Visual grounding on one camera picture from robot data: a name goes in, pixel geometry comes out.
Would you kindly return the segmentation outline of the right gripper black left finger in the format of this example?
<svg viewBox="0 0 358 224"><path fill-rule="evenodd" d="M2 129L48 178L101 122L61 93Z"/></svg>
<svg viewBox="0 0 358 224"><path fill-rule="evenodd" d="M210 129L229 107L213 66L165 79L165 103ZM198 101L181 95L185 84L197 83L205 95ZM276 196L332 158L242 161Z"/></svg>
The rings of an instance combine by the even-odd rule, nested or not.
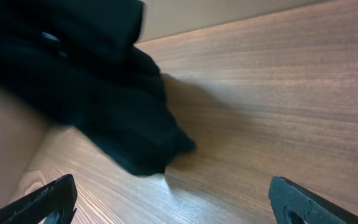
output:
<svg viewBox="0 0 358 224"><path fill-rule="evenodd" d="M77 190L71 174L63 175L0 209L0 224L70 224Z"/></svg>

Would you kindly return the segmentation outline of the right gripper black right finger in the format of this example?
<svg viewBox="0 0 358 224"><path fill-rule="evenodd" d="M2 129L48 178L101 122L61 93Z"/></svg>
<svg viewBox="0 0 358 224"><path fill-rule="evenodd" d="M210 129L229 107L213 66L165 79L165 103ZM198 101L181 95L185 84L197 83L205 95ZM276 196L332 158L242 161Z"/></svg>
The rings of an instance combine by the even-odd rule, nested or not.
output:
<svg viewBox="0 0 358 224"><path fill-rule="evenodd" d="M286 179L271 179L268 198L278 224L358 224L358 216Z"/></svg>

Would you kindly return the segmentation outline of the black t-shirt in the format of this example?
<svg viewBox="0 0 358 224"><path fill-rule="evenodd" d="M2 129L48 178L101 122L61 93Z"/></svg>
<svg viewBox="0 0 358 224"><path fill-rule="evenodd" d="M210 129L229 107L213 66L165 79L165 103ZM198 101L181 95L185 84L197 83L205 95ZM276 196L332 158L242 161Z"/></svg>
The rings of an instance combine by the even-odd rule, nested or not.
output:
<svg viewBox="0 0 358 224"><path fill-rule="evenodd" d="M0 0L0 86L150 176L196 144L167 108L160 69L135 46L143 12L141 1Z"/></svg>

